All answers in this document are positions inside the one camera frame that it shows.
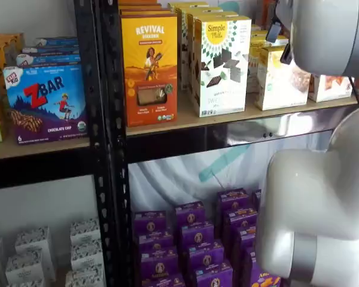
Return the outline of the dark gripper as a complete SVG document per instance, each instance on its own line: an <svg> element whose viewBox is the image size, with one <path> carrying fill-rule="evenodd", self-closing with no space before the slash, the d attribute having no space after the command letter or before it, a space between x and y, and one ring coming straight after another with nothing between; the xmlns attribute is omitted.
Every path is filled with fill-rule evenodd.
<svg viewBox="0 0 359 287"><path fill-rule="evenodd" d="M275 42L281 32L282 25L290 25L293 21L293 0L277 0L270 28L267 31L266 41ZM290 64L293 59L291 44L284 48L280 62Z"/></svg>

